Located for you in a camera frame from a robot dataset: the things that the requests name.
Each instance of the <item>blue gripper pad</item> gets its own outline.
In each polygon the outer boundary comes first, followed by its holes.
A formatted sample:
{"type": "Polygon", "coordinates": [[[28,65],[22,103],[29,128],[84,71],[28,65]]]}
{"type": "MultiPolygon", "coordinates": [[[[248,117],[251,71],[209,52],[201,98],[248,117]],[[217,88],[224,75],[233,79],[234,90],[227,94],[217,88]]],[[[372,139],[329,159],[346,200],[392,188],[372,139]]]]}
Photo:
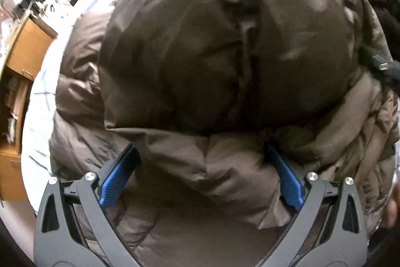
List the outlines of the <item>blue gripper pad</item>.
{"type": "Polygon", "coordinates": [[[283,198],[288,205],[293,206],[299,212],[304,203],[303,186],[287,163],[269,143],[265,143],[264,152],[266,159],[272,162],[279,174],[280,192],[283,198]]]}
{"type": "Polygon", "coordinates": [[[114,206],[123,191],[141,157],[133,145],[129,145],[123,154],[111,166],[109,175],[99,185],[99,203],[102,208],[114,206]]]}

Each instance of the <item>brown puffer jacket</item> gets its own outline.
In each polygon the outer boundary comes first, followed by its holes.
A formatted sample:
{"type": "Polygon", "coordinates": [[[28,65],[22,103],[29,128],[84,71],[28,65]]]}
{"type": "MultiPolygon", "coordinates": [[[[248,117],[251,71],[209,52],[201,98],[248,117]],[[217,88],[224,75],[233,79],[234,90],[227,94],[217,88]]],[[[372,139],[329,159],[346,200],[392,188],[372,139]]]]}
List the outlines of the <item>brown puffer jacket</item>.
{"type": "Polygon", "coordinates": [[[248,267],[291,217],[263,134],[327,180],[354,177],[370,234],[395,169],[397,99],[359,66],[362,42],[390,60],[366,0],[118,0],[86,13],[61,65],[53,172],[80,178],[131,142],[142,165],[108,214],[135,254],[248,267]]]}

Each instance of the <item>cabinet door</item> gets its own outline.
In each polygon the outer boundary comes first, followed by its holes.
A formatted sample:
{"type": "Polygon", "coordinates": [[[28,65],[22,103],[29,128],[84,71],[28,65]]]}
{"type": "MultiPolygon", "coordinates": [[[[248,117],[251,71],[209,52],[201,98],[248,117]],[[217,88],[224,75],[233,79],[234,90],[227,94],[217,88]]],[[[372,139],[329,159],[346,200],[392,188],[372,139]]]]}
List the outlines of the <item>cabinet door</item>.
{"type": "Polygon", "coordinates": [[[21,157],[0,154],[0,197],[1,200],[25,200],[21,157]]]}
{"type": "Polygon", "coordinates": [[[34,80],[41,69],[51,41],[50,36],[28,19],[13,44],[7,66],[18,74],[34,80]]]}

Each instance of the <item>light blue sheet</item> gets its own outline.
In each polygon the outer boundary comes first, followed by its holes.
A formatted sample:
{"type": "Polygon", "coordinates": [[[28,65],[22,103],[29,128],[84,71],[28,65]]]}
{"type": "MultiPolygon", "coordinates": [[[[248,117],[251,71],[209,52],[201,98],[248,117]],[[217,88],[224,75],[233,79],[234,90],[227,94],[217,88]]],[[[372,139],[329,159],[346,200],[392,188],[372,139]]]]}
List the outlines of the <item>light blue sheet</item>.
{"type": "Polygon", "coordinates": [[[114,0],[78,0],[62,33],[51,43],[33,82],[22,134],[21,170],[28,199],[37,212],[51,176],[49,139],[56,109],[55,93],[61,60],[76,19],[88,10],[101,11],[114,0]]]}

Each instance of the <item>white floor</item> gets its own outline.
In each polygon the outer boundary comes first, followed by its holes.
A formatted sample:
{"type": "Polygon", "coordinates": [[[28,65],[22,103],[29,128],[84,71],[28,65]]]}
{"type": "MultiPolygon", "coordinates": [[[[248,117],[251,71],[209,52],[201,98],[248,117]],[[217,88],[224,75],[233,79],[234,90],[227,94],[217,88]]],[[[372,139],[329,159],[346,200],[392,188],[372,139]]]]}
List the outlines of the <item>white floor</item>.
{"type": "Polygon", "coordinates": [[[36,217],[28,200],[6,201],[0,205],[0,217],[19,247],[33,261],[33,237],[36,217]]]}

